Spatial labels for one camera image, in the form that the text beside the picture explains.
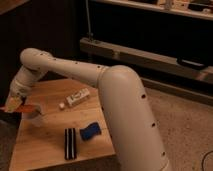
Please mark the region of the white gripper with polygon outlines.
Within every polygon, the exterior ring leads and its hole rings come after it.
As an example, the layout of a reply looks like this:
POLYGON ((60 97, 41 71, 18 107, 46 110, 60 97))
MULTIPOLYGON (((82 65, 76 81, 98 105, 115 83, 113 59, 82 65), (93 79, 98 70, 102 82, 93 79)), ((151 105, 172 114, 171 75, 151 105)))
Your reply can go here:
POLYGON ((6 101, 5 111, 13 113, 22 104, 22 101, 26 99, 27 95, 28 89, 26 87, 18 85, 11 86, 9 91, 10 98, 6 101))

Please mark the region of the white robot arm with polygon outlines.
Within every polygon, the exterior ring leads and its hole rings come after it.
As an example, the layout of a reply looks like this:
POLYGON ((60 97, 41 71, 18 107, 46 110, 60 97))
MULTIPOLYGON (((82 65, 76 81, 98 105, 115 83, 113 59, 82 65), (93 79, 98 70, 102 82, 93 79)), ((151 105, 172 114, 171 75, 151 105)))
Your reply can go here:
POLYGON ((20 60, 5 104, 8 112, 15 111, 49 71, 78 80, 98 89, 121 171, 172 171, 144 85, 133 69, 56 58, 35 48, 23 50, 20 60))

